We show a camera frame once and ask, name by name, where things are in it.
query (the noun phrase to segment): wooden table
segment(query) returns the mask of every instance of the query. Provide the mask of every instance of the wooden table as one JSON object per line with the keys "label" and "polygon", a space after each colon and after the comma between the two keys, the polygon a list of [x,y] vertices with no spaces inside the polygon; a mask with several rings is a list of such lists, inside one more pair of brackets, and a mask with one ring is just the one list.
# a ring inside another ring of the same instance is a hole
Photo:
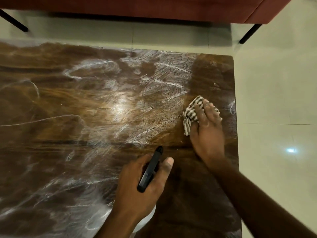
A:
{"label": "wooden table", "polygon": [[93,237],[122,166],[163,145],[174,167],[136,237],[241,236],[182,126],[193,98],[212,101],[238,166],[231,56],[14,44],[0,43],[0,235]]}

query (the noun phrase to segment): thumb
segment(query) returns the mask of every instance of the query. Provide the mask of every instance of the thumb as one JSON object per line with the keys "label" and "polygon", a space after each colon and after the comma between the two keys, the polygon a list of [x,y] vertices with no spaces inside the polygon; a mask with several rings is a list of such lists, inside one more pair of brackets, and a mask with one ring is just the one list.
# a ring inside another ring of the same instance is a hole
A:
{"label": "thumb", "polygon": [[158,196],[162,194],[166,180],[172,170],[173,164],[174,159],[172,157],[168,157],[163,161],[153,180],[149,184],[149,186],[151,186],[149,190],[157,191]]}

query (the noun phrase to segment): person's right hand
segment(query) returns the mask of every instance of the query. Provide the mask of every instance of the person's right hand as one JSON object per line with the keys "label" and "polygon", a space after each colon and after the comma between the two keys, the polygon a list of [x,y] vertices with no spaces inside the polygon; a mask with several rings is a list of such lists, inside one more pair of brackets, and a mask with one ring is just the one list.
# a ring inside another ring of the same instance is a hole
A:
{"label": "person's right hand", "polygon": [[206,99],[203,104],[204,109],[195,104],[199,124],[192,122],[190,139],[197,155],[212,170],[219,159],[224,159],[224,133],[215,106]]}

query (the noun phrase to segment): striped cloth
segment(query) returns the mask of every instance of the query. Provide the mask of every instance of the striped cloth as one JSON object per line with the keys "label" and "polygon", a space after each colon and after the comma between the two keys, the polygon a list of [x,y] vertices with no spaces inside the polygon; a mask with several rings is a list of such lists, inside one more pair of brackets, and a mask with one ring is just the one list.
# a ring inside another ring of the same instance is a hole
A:
{"label": "striped cloth", "polygon": [[189,135],[189,133],[191,132],[191,125],[193,121],[197,121],[198,122],[198,118],[196,116],[196,112],[195,112],[195,108],[194,105],[198,104],[200,108],[204,108],[203,105],[203,97],[202,96],[197,96],[196,98],[194,98],[194,100],[188,105],[188,107],[185,109],[183,115],[184,115],[184,134],[186,136]]}

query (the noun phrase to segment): black metal leg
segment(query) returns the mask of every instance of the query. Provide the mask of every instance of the black metal leg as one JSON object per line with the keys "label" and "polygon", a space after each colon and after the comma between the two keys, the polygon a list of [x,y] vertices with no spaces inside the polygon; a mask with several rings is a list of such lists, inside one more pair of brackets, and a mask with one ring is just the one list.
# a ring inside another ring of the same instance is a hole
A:
{"label": "black metal leg", "polygon": [[9,14],[7,14],[5,11],[0,9],[0,17],[3,17],[5,20],[19,28],[21,31],[27,32],[29,29],[24,26],[22,23],[15,20],[13,17],[11,17]]}
{"label": "black metal leg", "polygon": [[239,43],[244,44],[246,40],[248,40],[249,37],[251,37],[256,32],[256,30],[260,28],[260,26],[262,26],[262,24],[254,24],[253,27],[251,27],[251,29],[243,36],[243,38],[241,38]]}

